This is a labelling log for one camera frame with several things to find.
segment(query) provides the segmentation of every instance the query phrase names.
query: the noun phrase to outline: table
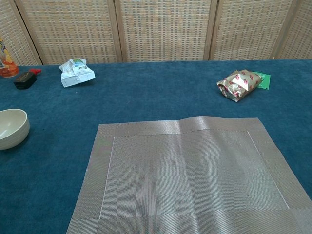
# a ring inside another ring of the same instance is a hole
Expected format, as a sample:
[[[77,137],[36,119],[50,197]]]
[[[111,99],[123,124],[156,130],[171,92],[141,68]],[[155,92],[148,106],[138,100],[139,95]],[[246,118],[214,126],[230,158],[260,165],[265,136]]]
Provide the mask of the table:
[[[312,60],[89,67],[96,78],[68,88],[54,65],[36,67],[42,73],[28,90],[0,78],[0,110],[23,109],[31,125],[23,143],[0,151],[0,233],[66,232],[100,123],[258,117],[312,197]],[[216,82],[236,69],[271,74],[270,89],[238,103],[223,97]]]

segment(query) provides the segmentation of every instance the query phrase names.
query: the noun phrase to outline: white snack bag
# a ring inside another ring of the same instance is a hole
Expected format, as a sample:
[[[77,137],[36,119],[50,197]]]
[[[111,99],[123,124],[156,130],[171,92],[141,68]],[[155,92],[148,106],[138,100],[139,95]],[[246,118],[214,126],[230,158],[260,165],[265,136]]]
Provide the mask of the white snack bag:
[[[96,76],[94,71],[86,65],[86,60],[82,58],[73,58],[58,67],[62,71],[61,82],[64,87],[79,84]]]

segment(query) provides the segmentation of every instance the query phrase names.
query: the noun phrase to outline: plastic bottle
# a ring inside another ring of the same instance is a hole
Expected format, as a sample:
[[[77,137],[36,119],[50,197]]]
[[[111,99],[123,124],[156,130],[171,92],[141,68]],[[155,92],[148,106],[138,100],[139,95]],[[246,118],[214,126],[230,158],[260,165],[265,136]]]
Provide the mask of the plastic bottle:
[[[19,68],[12,61],[2,38],[0,38],[0,76],[4,78],[13,77],[19,73]]]

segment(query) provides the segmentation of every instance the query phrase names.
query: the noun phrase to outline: wicker panel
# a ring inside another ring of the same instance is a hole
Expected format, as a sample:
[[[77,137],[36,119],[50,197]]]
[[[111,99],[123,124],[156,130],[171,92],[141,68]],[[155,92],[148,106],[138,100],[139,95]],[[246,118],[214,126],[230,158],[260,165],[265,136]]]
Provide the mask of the wicker panel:
[[[118,3],[124,60],[203,60],[210,0],[118,0]]]
[[[20,0],[18,6],[45,64],[62,64],[74,57],[108,63],[117,62],[113,36],[117,27],[111,24],[108,1]]]
[[[24,34],[23,25],[19,24],[18,18],[13,7],[10,4],[11,0],[0,0],[0,37],[5,42],[8,51],[10,52],[13,61],[17,65],[38,65],[34,50],[28,43],[29,35]]]
[[[269,59],[292,0],[221,0],[211,59]]]
[[[282,59],[312,59],[312,1],[303,0],[280,55]]]

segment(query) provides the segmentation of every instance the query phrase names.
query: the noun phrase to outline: green packet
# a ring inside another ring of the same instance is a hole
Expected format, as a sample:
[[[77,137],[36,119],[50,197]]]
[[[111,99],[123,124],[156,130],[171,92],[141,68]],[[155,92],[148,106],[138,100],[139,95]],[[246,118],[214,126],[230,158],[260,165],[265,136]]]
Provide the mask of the green packet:
[[[270,79],[271,79],[271,75],[268,74],[264,74],[261,72],[252,72],[255,73],[257,75],[259,75],[262,79],[262,82],[257,86],[257,88],[261,88],[261,89],[269,89],[270,86]]]

